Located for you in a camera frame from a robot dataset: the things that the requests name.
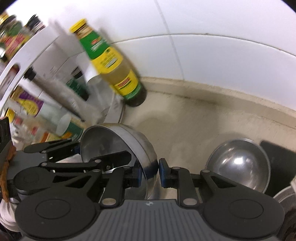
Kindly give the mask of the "large steel bowl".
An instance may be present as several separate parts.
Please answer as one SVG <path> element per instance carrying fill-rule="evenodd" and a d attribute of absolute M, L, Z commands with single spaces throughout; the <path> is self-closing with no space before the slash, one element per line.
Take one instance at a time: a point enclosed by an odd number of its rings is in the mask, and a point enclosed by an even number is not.
<path fill-rule="evenodd" d="M 159 163 L 157 154 L 141 132 L 131 126 L 119 123 L 104 123 L 88 128 L 80 140 L 80 154 L 83 162 L 89 162 L 94 157 L 127 151 L 130 158 L 116 161 L 110 166 L 111 173 L 116 167 L 133 166 L 136 162 L 142 168 L 142 183 L 139 188 L 128 188 L 126 199 L 158 199 L 161 195 L 158 177 Z"/>

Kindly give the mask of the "white plastic storage tub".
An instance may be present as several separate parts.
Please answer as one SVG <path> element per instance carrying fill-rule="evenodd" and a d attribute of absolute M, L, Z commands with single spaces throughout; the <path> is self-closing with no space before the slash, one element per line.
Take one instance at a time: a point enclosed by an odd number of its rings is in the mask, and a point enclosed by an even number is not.
<path fill-rule="evenodd" d="M 119 123 L 123 101 L 95 72 L 85 54 L 71 71 L 61 70 L 61 49 L 51 47 L 59 38 L 53 27 L 31 32 L 14 16 L 1 24 L 1 111 L 9 108 L 30 118 L 25 137 L 38 142 L 33 128 L 44 128 L 59 138 L 77 140 L 99 123 Z"/>

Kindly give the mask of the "medium steel bowl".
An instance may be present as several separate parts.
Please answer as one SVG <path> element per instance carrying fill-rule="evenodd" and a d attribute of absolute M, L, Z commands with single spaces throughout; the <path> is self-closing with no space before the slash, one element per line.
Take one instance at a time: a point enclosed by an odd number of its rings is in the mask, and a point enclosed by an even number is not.
<path fill-rule="evenodd" d="M 261 193 L 266 192 L 271 177 L 266 152 L 247 138 L 219 145 L 210 155 L 206 169 Z"/>

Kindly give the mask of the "yellow green labelled oil bottle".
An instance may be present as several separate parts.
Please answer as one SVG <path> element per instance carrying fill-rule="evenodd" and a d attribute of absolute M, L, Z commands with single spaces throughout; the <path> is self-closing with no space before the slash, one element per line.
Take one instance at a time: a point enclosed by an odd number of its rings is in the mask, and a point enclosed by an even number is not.
<path fill-rule="evenodd" d="M 70 32 L 78 38 L 101 78 L 123 97 L 126 105 L 136 107 L 146 100 L 147 90 L 128 61 L 100 33 L 90 27 L 86 19 L 76 22 Z"/>

